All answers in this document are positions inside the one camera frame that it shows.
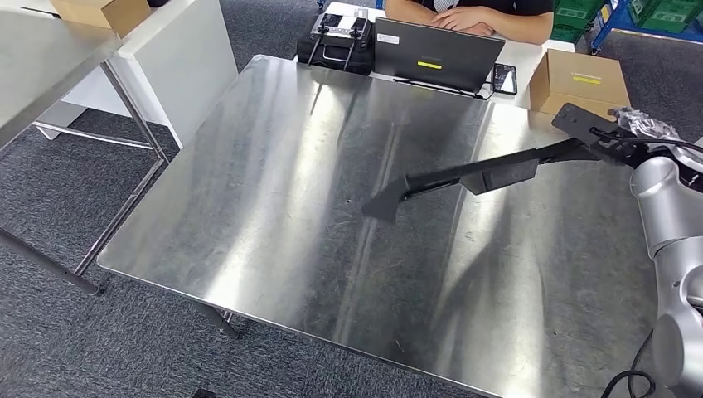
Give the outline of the person's left hand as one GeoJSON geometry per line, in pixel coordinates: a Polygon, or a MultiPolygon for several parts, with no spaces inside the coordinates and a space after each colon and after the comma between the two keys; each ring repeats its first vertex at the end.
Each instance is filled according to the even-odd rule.
{"type": "Polygon", "coordinates": [[[484,6],[456,7],[438,13],[430,22],[433,27],[483,36],[491,36],[494,30],[487,24],[490,10],[484,6]]]}

